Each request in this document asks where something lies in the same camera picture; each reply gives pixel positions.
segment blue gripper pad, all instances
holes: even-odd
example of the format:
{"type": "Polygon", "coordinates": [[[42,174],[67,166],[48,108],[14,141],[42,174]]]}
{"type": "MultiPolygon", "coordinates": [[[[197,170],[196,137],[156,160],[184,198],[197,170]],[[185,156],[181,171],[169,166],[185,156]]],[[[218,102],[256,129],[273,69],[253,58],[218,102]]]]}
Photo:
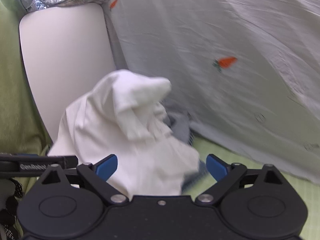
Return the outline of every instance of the blue gripper pad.
{"type": "Polygon", "coordinates": [[[216,181],[221,180],[228,174],[229,165],[218,157],[212,157],[212,154],[207,156],[206,160],[207,170],[216,181]]]}
{"type": "Polygon", "coordinates": [[[98,175],[98,177],[100,177],[104,181],[107,181],[118,167],[118,158],[117,156],[112,154],[99,161],[94,166],[94,171],[98,175]]]}

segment crumpled white fabric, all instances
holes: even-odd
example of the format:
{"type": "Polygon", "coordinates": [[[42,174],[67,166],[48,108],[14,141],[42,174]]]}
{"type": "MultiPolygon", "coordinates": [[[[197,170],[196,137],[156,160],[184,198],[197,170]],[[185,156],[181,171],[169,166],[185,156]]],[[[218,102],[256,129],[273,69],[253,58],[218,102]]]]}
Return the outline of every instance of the crumpled white fabric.
{"type": "Polygon", "coordinates": [[[97,163],[110,154],[118,168],[108,183],[133,195],[179,195],[184,177],[198,170],[199,154],[171,135],[159,103],[171,90],[166,78],[128,70],[105,76],[67,107],[48,155],[76,155],[97,163]]]}

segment green fabric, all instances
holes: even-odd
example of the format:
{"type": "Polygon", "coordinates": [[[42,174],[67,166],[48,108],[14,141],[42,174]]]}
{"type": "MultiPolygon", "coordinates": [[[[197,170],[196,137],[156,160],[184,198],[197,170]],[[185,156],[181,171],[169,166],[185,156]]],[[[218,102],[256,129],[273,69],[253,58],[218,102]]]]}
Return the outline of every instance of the green fabric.
{"type": "MultiPolygon", "coordinates": [[[[20,0],[0,0],[0,152],[45,155],[51,139],[27,82],[20,52],[20,0]]],[[[24,191],[35,178],[21,178],[24,191]]]]}
{"type": "MultiPolygon", "coordinates": [[[[202,138],[196,138],[193,146],[198,150],[200,158],[205,161],[208,154],[215,154],[217,157],[224,160],[226,163],[239,162],[251,169],[260,169],[261,164],[249,160],[230,152],[229,150],[220,147],[212,142],[202,138]]],[[[310,181],[299,179],[284,173],[285,178],[291,183],[298,194],[302,197],[308,207],[308,220],[302,230],[301,237],[307,240],[320,239],[320,186],[312,184],[310,181]]],[[[186,191],[186,195],[191,195],[193,198],[204,192],[206,189],[216,183],[215,179],[210,175],[201,179],[190,190],[186,191]]]]}

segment white garment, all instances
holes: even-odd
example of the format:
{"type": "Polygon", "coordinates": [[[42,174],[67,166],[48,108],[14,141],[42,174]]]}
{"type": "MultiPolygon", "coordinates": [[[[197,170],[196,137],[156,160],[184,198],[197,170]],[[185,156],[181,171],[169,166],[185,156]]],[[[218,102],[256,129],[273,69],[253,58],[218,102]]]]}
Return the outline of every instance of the white garment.
{"type": "Polygon", "coordinates": [[[105,76],[63,115],[49,155],[76,155],[97,163],[110,154],[118,168],[108,183],[133,195],[179,195],[184,176],[198,170],[199,154],[171,135],[159,100],[171,90],[166,78],[127,70],[105,76]]]}

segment carrot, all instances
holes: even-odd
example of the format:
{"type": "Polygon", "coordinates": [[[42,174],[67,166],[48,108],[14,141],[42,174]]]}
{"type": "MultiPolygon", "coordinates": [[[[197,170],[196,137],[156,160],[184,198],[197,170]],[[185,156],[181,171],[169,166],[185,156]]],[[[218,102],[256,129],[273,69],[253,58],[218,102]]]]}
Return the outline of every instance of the carrot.
{"type": "Polygon", "coordinates": [[[224,57],[218,60],[218,64],[222,68],[228,68],[237,61],[236,57],[224,57]]]}
{"type": "Polygon", "coordinates": [[[110,10],[113,9],[116,4],[117,4],[118,0],[114,0],[111,4],[110,4],[110,10]]]}

